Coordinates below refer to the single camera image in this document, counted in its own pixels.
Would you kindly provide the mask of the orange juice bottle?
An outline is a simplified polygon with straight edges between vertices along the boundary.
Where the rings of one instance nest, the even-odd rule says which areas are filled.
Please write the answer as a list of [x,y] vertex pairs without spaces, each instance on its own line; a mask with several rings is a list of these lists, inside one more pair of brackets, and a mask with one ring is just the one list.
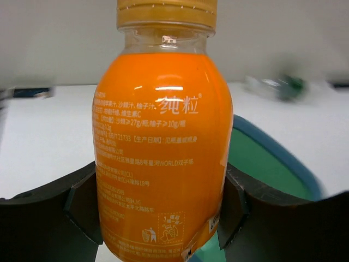
[[207,55],[217,1],[118,1],[124,48],[95,90],[103,240],[121,261],[187,261],[215,234],[233,106]]

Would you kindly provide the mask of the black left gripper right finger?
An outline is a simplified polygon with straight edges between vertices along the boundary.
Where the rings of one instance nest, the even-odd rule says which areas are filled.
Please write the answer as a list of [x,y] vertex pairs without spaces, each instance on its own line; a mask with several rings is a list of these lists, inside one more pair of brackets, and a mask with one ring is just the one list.
[[348,261],[348,193],[308,201],[228,165],[218,240],[227,261]]

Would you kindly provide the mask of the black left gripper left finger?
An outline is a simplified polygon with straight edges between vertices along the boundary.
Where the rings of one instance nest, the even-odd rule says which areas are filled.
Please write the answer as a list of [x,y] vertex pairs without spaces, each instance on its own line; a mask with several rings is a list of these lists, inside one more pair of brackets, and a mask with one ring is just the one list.
[[1,199],[1,261],[95,261],[102,244],[94,162]]

